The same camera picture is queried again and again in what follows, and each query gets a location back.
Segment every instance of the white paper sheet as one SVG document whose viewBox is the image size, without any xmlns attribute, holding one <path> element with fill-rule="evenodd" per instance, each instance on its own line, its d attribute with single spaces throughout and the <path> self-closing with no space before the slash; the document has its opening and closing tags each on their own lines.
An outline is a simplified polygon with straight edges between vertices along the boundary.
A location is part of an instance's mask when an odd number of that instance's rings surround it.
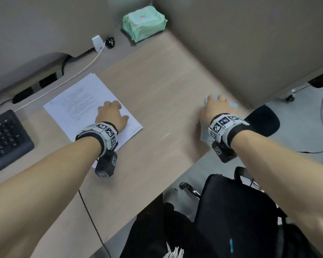
<svg viewBox="0 0 323 258">
<path fill-rule="evenodd" d="M 96 76 L 90 73 L 85 78 L 68 88 L 46 105 L 44 108 L 65 132 L 71 141 L 82 128 L 94 123 L 98 114 L 97 108 L 105 101 L 118 100 L 114 94 Z M 128 115 L 127 127 L 118 135 L 118 150 L 124 143 L 142 129 L 140 123 L 130 114 L 121 103 L 122 116 Z"/>
</svg>

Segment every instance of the white fringe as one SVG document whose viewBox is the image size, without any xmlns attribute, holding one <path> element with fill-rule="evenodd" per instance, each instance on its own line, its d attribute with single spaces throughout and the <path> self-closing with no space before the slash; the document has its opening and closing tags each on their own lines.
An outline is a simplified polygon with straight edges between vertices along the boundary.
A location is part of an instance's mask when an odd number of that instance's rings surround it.
<svg viewBox="0 0 323 258">
<path fill-rule="evenodd" d="M 178 252 L 178 247 L 175 248 L 173 252 L 168 252 L 163 258 L 183 258 L 184 250 L 180 248 Z"/>
</svg>

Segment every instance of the wooden desk surface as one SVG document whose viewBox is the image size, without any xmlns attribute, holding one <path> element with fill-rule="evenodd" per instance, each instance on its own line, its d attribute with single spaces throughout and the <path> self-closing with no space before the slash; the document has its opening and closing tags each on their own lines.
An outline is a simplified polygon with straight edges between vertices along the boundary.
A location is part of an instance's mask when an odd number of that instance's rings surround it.
<svg viewBox="0 0 323 258">
<path fill-rule="evenodd" d="M 235 99 L 170 32 L 97 75 L 144 127 L 118 151 L 113 177 L 99 178 L 91 169 L 80 188 L 107 241 L 209 150 L 199 141 L 204 98 Z M 239 114 L 246 117 L 248 111 L 240 107 Z M 44 109 L 22 124 L 35 149 L 2 170 L 0 183 L 70 143 Z M 32 257 L 87 258 L 100 246 L 76 195 Z"/>
</svg>

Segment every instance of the hand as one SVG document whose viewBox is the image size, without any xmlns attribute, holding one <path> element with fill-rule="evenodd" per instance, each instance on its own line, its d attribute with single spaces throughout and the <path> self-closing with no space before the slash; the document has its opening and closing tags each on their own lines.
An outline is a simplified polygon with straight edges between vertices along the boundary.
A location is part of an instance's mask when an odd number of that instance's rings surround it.
<svg viewBox="0 0 323 258">
<path fill-rule="evenodd" d="M 125 115 L 121 117 L 120 109 L 121 104 L 115 100 L 112 103 L 110 101 L 104 102 L 103 106 L 98 107 L 98 115 L 96 117 L 96 123 L 107 121 L 112 123 L 120 133 L 127 125 L 129 116 Z"/>
<path fill-rule="evenodd" d="M 231 108 L 231 100 L 223 95 L 219 95 L 218 100 L 215 100 L 213 95 L 209 95 L 207 105 L 201 112 L 200 120 L 209 126 L 212 119 L 222 113 L 236 115 L 237 108 Z"/>
</svg>

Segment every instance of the keyboard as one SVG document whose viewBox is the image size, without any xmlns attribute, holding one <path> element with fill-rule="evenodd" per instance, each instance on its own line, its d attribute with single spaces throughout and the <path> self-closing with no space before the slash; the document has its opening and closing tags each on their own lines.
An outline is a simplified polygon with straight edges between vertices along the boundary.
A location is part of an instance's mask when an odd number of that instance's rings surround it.
<svg viewBox="0 0 323 258">
<path fill-rule="evenodd" d="M 34 148 L 12 110 L 0 115 L 0 171 Z"/>
</svg>

